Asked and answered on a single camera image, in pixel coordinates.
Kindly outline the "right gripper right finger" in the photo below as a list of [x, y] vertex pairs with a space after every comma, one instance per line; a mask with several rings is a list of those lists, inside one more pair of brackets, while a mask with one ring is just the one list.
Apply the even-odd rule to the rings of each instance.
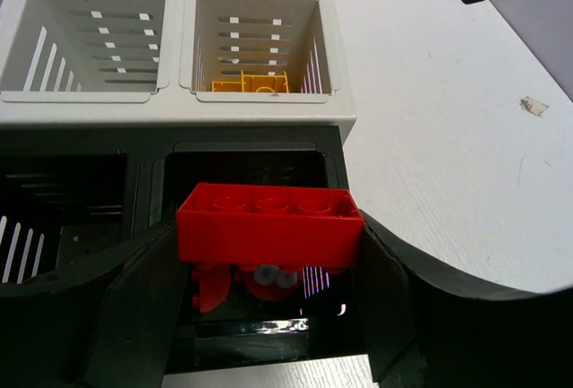
[[357, 305], [381, 387], [569, 387], [572, 290], [463, 272], [367, 217]]

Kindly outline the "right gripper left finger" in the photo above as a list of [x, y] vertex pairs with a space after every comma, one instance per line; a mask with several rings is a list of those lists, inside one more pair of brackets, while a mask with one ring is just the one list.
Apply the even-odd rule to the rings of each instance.
[[159, 387], [187, 269], [174, 220], [1, 287], [3, 387]]

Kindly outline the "red round lego piece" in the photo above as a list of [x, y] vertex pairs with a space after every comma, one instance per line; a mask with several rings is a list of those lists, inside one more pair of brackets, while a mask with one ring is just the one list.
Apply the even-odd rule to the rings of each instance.
[[197, 290], [192, 307], [202, 314], [225, 303], [234, 282], [262, 301], [278, 302], [291, 297], [303, 283], [302, 272], [284, 271], [276, 265], [233, 266], [196, 264], [191, 270]]

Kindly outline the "red arched lego brick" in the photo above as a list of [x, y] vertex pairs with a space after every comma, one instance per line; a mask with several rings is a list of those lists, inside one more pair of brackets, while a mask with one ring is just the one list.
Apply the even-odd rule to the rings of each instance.
[[188, 263], [356, 265], [364, 218], [346, 189], [199, 183], [176, 213]]

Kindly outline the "yellow flower lego piece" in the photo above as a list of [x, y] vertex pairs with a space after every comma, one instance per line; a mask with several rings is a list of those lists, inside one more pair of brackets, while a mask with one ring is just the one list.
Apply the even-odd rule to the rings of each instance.
[[252, 93], [289, 93], [290, 85], [287, 73], [268, 72], [266, 74], [245, 73], [241, 71], [236, 80], [215, 80], [211, 83], [213, 92], [252, 92]]

